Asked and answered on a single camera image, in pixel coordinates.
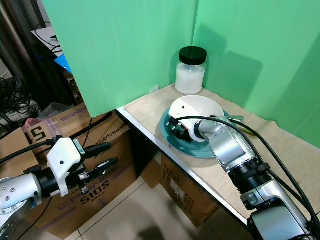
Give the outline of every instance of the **white label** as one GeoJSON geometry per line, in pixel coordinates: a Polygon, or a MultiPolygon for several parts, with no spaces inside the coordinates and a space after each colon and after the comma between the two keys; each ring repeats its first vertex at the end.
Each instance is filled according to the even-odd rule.
{"type": "Polygon", "coordinates": [[[172,179],[171,179],[170,187],[171,187],[172,190],[174,191],[174,194],[175,194],[175,196],[176,196],[177,198],[179,198],[179,197],[180,197],[181,199],[184,198],[185,192],[182,191],[182,189],[178,186],[178,184],[176,184],[176,182],[173,181],[172,179]]]}
{"type": "Polygon", "coordinates": [[[74,145],[76,146],[76,148],[78,149],[79,153],[81,154],[85,154],[85,150],[82,148],[80,142],[78,141],[78,139],[73,140],[74,145]]]}

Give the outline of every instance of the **curtain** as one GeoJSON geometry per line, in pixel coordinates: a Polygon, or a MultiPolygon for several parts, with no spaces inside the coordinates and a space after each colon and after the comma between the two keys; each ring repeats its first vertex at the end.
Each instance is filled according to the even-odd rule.
{"type": "Polygon", "coordinates": [[[74,104],[56,56],[31,33],[44,21],[37,0],[2,0],[0,13],[1,60],[11,74],[42,109],[52,102],[74,104]]]}

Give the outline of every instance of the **tiled floor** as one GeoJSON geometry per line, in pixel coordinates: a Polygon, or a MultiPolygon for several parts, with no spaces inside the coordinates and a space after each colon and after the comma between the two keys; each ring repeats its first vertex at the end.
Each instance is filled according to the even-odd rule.
{"type": "MultiPolygon", "coordinates": [[[[12,240],[28,227],[24,223],[12,240]]],[[[58,240],[32,228],[21,240],[58,240]]],[[[196,228],[159,184],[139,178],[67,240],[250,240],[250,234],[223,209],[196,228]]]]}

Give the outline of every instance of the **white table edge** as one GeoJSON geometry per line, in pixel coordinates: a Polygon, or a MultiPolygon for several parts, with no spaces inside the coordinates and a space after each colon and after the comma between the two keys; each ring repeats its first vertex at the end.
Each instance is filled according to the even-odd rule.
{"type": "Polygon", "coordinates": [[[122,106],[116,109],[122,116],[124,116],[131,124],[133,124],[140,132],[142,132],[149,140],[156,144],[167,156],[169,156],[180,168],[188,173],[200,186],[202,186],[213,198],[215,198],[221,205],[228,209],[236,218],[247,226],[247,220],[238,213],[220,194],[202,180],[194,171],[190,169],[186,163],[181,160],[174,152],[170,150],[162,141],[149,132],[139,121],[137,121],[128,111],[122,106]]]}

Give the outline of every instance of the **cardboard box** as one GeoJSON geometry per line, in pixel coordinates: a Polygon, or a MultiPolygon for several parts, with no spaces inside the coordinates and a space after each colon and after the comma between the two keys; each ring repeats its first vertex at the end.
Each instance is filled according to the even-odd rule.
{"type": "MultiPolygon", "coordinates": [[[[24,128],[23,132],[30,145],[41,143],[57,135],[67,138],[88,127],[90,114],[84,103],[64,111],[56,116],[48,118],[29,128],[24,128]]],[[[45,154],[39,155],[40,152],[48,149],[50,146],[41,146],[33,150],[41,165],[46,161],[45,154]]]]}
{"type": "MultiPolygon", "coordinates": [[[[83,123],[84,118],[79,118],[77,121],[83,123]]],[[[42,129],[46,131],[48,126],[42,126],[42,129]]],[[[70,122],[69,126],[79,128],[79,124],[75,124],[74,122],[70,122]]],[[[66,133],[70,132],[68,128],[65,127],[64,129],[66,129],[66,133]]],[[[86,146],[111,142],[112,148],[98,157],[87,159],[84,165],[88,170],[92,170],[97,164],[110,158],[118,157],[119,162],[108,171],[106,176],[100,177],[87,185],[89,188],[88,194],[81,195],[80,190],[74,188],[65,197],[61,197],[59,194],[54,196],[50,207],[36,224],[38,227],[58,238],[64,239],[136,181],[137,177],[133,163],[129,129],[114,113],[103,123],[90,130],[86,146]]],[[[86,135],[84,133],[77,138],[81,144],[83,144],[86,135]]],[[[42,213],[47,202],[34,208],[32,213],[27,217],[27,220],[33,223],[42,213]]]]}
{"type": "Polygon", "coordinates": [[[218,207],[209,194],[164,155],[161,156],[161,184],[196,227],[218,207]]]}
{"type": "MultiPolygon", "coordinates": [[[[19,150],[29,147],[29,143],[21,128],[18,128],[0,141],[0,159],[19,150]]],[[[17,177],[30,167],[38,165],[32,151],[25,152],[12,158],[0,167],[0,179],[17,177]]]]}
{"type": "Polygon", "coordinates": [[[141,177],[151,189],[161,182],[161,166],[152,159],[141,173],[141,177]]]}

